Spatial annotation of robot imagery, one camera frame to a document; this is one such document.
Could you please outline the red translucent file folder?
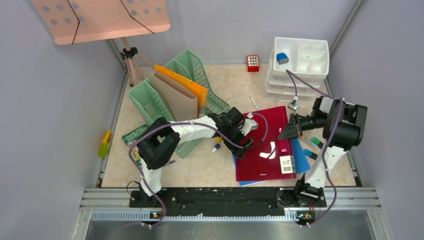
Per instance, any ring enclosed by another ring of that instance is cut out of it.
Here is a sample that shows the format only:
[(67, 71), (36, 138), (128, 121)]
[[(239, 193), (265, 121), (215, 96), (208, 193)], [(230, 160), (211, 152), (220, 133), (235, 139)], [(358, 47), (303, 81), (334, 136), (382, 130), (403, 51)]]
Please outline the red translucent file folder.
[(278, 139), (288, 124), (285, 106), (262, 109), (246, 116), (258, 123), (247, 137), (259, 146), (246, 151), (243, 158), (234, 157), (236, 181), (242, 187), (272, 180), (297, 177), (291, 140)]

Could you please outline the beige pressure file folder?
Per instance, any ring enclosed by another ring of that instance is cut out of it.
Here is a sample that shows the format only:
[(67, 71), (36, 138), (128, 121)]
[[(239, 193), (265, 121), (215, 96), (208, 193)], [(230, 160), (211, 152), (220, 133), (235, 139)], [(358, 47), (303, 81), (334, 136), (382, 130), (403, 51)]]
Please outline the beige pressure file folder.
[(150, 81), (174, 121), (193, 120), (198, 117), (198, 98), (186, 87), (156, 70)]

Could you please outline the green file rack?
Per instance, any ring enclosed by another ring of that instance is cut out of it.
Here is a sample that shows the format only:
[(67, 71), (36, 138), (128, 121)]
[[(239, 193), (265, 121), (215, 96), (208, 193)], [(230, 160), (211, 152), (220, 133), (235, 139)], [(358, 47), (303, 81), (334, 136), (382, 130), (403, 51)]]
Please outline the green file rack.
[[(230, 104), (212, 90), (201, 59), (192, 51), (185, 50), (164, 67), (208, 89), (205, 114), (230, 109)], [(175, 122), (198, 117), (197, 97), (187, 88), (172, 86), (161, 75), (146, 78), (128, 95), (148, 126), (160, 117)]]

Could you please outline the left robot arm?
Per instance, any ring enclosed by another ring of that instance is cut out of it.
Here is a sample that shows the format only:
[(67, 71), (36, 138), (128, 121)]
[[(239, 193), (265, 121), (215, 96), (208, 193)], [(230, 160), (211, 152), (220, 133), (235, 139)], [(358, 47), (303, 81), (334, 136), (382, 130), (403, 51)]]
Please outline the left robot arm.
[(244, 116), (236, 107), (227, 112), (209, 113), (197, 119), (168, 121), (157, 118), (136, 141), (141, 163), (141, 200), (149, 207), (160, 202), (162, 168), (177, 147), (197, 139), (221, 137), (233, 155), (242, 158), (248, 149), (259, 146), (248, 134), (259, 127), (254, 113)]

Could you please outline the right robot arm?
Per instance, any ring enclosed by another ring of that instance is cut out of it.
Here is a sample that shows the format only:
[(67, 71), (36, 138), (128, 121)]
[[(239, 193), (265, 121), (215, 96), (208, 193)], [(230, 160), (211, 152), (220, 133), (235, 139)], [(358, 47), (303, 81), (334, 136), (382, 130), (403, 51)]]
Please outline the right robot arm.
[(325, 145), (312, 167), (296, 182), (293, 200), (299, 206), (323, 203), (328, 176), (341, 157), (358, 146), (364, 136), (368, 107), (320, 96), (310, 115), (293, 113), (278, 139), (302, 136), (304, 131), (322, 129)]

